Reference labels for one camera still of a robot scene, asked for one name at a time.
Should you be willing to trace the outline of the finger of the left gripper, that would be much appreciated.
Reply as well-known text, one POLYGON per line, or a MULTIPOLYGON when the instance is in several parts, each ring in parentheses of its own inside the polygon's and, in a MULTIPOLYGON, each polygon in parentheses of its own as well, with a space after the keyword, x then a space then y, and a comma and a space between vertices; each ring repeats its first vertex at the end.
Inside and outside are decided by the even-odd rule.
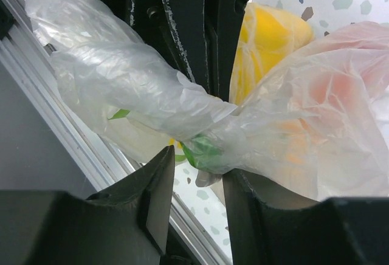
POLYGON ((211 94, 229 99, 238 38, 249 0, 209 0, 211 94))

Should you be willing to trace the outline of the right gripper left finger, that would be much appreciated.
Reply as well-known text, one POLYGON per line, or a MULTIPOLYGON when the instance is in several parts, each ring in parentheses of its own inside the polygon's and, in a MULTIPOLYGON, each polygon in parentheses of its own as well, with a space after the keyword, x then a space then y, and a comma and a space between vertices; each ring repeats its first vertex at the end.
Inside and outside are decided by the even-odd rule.
POLYGON ((87 199, 1 192, 2 264, 159 264, 173 194, 174 148, 87 199))

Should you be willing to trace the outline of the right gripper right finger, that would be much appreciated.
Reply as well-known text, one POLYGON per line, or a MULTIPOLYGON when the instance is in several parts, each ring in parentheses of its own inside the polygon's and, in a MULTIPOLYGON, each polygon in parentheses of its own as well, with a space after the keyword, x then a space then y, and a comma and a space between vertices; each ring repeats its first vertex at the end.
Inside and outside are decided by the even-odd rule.
POLYGON ((234 264, 387 264, 388 199, 317 202, 272 180, 223 176, 234 264))

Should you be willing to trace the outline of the yellow fake banana bunch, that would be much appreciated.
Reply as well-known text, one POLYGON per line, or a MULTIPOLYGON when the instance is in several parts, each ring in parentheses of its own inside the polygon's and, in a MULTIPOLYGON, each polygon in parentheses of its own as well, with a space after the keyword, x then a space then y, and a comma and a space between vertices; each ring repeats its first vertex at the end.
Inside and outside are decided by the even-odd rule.
POLYGON ((232 76, 229 102, 239 105, 282 59, 314 40, 311 26, 283 9, 246 5, 232 76))

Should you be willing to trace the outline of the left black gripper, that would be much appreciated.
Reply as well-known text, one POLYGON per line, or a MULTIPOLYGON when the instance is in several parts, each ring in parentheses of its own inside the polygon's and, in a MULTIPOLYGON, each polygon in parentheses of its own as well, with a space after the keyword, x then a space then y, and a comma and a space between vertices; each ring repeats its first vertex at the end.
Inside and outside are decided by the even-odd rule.
POLYGON ((205 0, 101 0, 150 46, 163 46, 164 6, 170 33, 190 81, 210 91, 205 0))

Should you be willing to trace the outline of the clear plastic bag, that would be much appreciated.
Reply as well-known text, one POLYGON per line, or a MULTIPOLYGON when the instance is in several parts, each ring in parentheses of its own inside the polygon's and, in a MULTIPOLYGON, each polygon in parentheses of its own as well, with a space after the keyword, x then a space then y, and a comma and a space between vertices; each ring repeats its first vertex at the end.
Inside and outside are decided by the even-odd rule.
POLYGON ((206 93, 99 0, 26 0, 65 104, 137 162, 263 175, 316 201, 388 195, 388 27, 345 26, 288 55, 240 105, 206 93))

